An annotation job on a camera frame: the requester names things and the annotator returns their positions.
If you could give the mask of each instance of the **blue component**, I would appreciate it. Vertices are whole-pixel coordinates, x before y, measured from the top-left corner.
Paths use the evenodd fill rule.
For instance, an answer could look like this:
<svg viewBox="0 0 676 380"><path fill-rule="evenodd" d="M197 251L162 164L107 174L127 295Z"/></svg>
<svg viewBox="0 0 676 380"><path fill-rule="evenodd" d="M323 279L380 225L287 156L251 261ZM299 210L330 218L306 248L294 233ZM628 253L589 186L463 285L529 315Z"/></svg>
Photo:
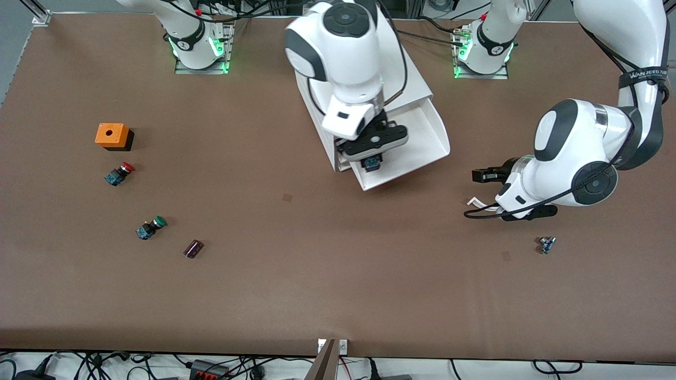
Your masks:
<svg viewBox="0 0 676 380"><path fill-rule="evenodd" d="M155 235L155 231L151 230L148 224L144 224L143 226L139 227L139 229L136 230L136 235L141 240L148 240L153 235Z"/></svg>
<svg viewBox="0 0 676 380"><path fill-rule="evenodd" d="M540 250L543 254L549 254L550 251L552 250L552 247L554 247L554 243L556 243L556 238L555 237L543 237L540 239L540 243L542 244L542 249Z"/></svg>
<svg viewBox="0 0 676 380"><path fill-rule="evenodd" d="M113 186L117 186L124 181L124 177L117 173L117 170L113 170L105 176L105 181Z"/></svg>
<svg viewBox="0 0 676 380"><path fill-rule="evenodd" d="M362 160L362 166L367 172L372 172L374 170L380 169L380 163L381 160L379 156L364 158L364 160Z"/></svg>

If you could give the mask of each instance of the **purple capacitor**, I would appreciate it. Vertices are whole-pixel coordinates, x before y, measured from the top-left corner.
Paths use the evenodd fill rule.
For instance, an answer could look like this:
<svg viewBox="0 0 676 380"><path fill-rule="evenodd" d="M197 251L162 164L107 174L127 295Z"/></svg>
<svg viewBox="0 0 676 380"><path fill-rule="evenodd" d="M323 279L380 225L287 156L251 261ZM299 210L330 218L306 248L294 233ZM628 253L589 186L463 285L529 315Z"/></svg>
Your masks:
<svg viewBox="0 0 676 380"><path fill-rule="evenodd" d="M193 240L193 242L190 243L190 245L188 245L188 248L185 249L183 254L187 258L195 258L195 256L197 256L197 253L202 249L202 247L204 247L204 244L201 241Z"/></svg>

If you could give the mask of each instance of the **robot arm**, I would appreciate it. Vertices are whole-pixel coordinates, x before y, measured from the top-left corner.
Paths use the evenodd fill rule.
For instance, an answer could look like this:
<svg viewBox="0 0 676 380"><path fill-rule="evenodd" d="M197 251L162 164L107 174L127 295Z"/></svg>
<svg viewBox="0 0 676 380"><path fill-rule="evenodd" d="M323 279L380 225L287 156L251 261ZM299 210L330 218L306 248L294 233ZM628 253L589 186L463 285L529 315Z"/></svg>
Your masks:
<svg viewBox="0 0 676 380"><path fill-rule="evenodd" d="M523 0L492 0L485 18L469 25L466 48L458 60L479 74L497 72L512 51L514 37L526 15Z"/></svg>
<svg viewBox="0 0 676 380"><path fill-rule="evenodd" d="M322 1L287 27L293 68L333 86L322 127L342 139L355 140L383 109L375 20L361 5Z"/></svg>
<svg viewBox="0 0 676 380"><path fill-rule="evenodd" d="M408 140L408 129L388 120L383 101L380 22L374 0L320 1L286 29L286 54L294 70L331 85L321 128L336 150L367 171L378 170L382 153Z"/></svg>
<svg viewBox="0 0 676 380"><path fill-rule="evenodd" d="M575 2L575 14L602 49L628 70L620 77L619 105L568 99L539 122L532 156L473 171L476 182L502 182L492 216L531 220L556 207L589 206L617 185L617 170L648 161L662 143L661 104L666 95L669 22L659 0Z"/></svg>
<svg viewBox="0 0 676 380"><path fill-rule="evenodd" d="M217 29L222 30L222 24L198 20L190 0L117 0L117 2L135 11L155 14L167 32L176 57L188 68L207 68L224 53L222 43L217 37L219 34ZM195 17L188 16L176 7Z"/></svg>

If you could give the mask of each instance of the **brown table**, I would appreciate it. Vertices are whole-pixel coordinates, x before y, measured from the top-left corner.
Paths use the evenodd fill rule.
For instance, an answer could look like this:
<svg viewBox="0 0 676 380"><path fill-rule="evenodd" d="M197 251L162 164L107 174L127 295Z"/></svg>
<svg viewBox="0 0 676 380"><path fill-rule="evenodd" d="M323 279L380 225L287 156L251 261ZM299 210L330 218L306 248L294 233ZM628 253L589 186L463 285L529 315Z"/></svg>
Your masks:
<svg viewBox="0 0 676 380"><path fill-rule="evenodd" d="M467 220L500 188L470 171L532 152L549 107L615 104L617 69L578 25L524 25L509 80L454 80L447 46L402 37L452 152L363 192L331 170L288 22L253 20L223 76L173 74L153 16L33 31L0 110L0 347L311 355L339 337L352 356L676 361L673 102L659 154L602 204ZM100 122L134 149L96 146ZM138 170L115 188L122 160ZM139 240L156 214L169 226Z"/></svg>

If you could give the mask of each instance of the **small capacitor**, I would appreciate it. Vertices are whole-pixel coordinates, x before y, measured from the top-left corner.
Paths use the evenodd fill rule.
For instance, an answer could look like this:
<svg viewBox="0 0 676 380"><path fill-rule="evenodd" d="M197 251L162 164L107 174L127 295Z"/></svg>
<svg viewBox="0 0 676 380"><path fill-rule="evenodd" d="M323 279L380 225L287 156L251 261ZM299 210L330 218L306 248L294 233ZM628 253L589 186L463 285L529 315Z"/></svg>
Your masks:
<svg viewBox="0 0 676 380"><path fill-rule="evenodd" d="M195 258L197 256L197 253L204 247L204 244L199 241L199 240L193 240L190 245L188 245L188 248L183 251L183 254L187 258Z"/></svg>
<svg viewBox="0 0 676 380"><path fill-rule="evenodd" d="M157 232L157 230L161 229L162 227L166 227L166 225L167 225L166 220L164 220L164 218L162 218L161 216L157 215L150 223L148 222L143 223L143 225L136 230L136 235L141 240L148 240L153 235L155 235L155 232Z"/></svg>
<svg viewBox="0 0 676 380"><path fill-rule="evenodd" d="M105 176L105 181L113 186L117 186L129 175L129 173L134 171L134 166L123 162L120 165L119 169L113 169L107 176Z"/></svg>

